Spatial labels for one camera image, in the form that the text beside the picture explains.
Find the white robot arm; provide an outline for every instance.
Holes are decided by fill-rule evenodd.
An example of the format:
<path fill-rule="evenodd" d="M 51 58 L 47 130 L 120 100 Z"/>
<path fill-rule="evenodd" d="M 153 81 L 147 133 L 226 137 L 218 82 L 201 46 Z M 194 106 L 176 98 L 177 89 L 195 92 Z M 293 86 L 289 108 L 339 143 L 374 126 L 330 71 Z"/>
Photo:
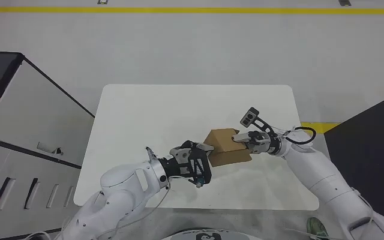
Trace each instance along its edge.
<path fill-rule="evenodd" d="M 320 201 L 332 209 L 347 239 L 384 239 L 384 217 L 374 212 L 360 193 L 351 188 L 336 166 L 312 146 L 316 132 L 299 127 L 296 131 L 276 132 L 258 117 L 259 111 L 251 108 L 241 124 L 254 124 L 261 131 L 234 135 L 236 142 L 244 142 L 253 154 L 267 152 L 287 161 L 292 172 Z M 311 130 L 309 135 L 303 130 Z"/>
<path fill-rule="evenodd" d="M 88 199 L 56 238 L 111 239 L 120 220 L 136 220 L 149 198 L 167 188 L 170 177 L 189 178 L 196 187 L 211 180 L 207 156 L 214 150 L 212 146 L 186 141 L 171 149 L 167 158 L 157 158 L 150 148 L 146 149 L 149 161 L 116 166 L 107 171 L 100 179 L 101 191 Z M 140 169 L 148 185 L 145 191 L 136 173 Z"/>

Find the white table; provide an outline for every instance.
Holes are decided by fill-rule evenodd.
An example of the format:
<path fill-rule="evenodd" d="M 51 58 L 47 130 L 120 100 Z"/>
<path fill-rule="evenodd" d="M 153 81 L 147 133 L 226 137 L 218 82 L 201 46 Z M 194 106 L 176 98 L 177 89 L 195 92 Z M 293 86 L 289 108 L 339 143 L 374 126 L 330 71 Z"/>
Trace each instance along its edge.
<path fill-rule="evenodd" d="M 300 125 L 292 89 L 285 85 L 107 85 L 103 89 L 74 202 L 83 205 L 110 168 L 163 157 L 185 140 L 202 142 L 211 129 L 244 128 L 250 107 L 271 125 Z M 147 204 L 155 206 L 161 190 Z M 212 168 L 200 189 L 174 179 L 162 208 L 315 210 L 319 201 L 282 158 L 253 155 L 247 163 Z"/>

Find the green shoe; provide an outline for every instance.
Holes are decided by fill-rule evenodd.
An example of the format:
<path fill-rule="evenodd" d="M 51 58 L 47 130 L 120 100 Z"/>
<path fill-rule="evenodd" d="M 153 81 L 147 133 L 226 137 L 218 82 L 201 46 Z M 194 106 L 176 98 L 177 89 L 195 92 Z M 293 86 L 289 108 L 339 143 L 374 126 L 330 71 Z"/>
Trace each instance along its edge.
<path fill-rule="evenodd" d="M 328 232 L 326 231 L 322 222 L 315 217 L 308 218 L 308 220 L 307 220 L 307 232 L 310 234 L 317 235 L 317 236 L 324 236 L 324 237 L 329 236 Z M 310 238 L 311 239 L 328 240 L 328 238 L 315 238 L 313 236 L 311 236 Z"/>

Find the floor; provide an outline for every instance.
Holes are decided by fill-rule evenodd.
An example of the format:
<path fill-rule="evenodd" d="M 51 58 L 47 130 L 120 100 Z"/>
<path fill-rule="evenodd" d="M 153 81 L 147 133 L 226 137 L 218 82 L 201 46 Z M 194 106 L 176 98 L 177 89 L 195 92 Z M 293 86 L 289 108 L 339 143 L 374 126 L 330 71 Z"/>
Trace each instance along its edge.
<path fill-rule="evenodd" d="M 0 6 L 96 2 L 13 0 Z M 384 7 L 380 0 L 351 3 Z M 109 0 L 107 6 L 341 8 L 337 0 Z M 0 50 L 25 54 L 92 113 L 108 83 L 285 84 L 305 122 L 343 122 L 384 99 L 382 15 L 0 13 L 0 32 Z M 314 146 L 328 154 L 323 135 Z M 282 226 L 305 230 L 312 216 L 331 236 L 342 237 L 323 205 L 313 212 L 158 209 L 122 235 L 161 239 L 204 226 L 263 239 L 307 239 Z"/>

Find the cardboard box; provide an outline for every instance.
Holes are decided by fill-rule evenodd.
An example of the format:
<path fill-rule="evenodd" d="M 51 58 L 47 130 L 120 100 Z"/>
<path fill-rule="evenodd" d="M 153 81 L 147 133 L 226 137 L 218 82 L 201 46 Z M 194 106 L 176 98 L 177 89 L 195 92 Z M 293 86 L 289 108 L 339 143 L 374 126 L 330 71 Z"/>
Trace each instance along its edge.
<path fill-rule="evenodd" d="M 233 128 L 211 130 L 204 143 L 215 148 L 208 156 L 212 167 L 252 160 L 245 144 L 232 140 L 232 136 L 238 132 Z"/>

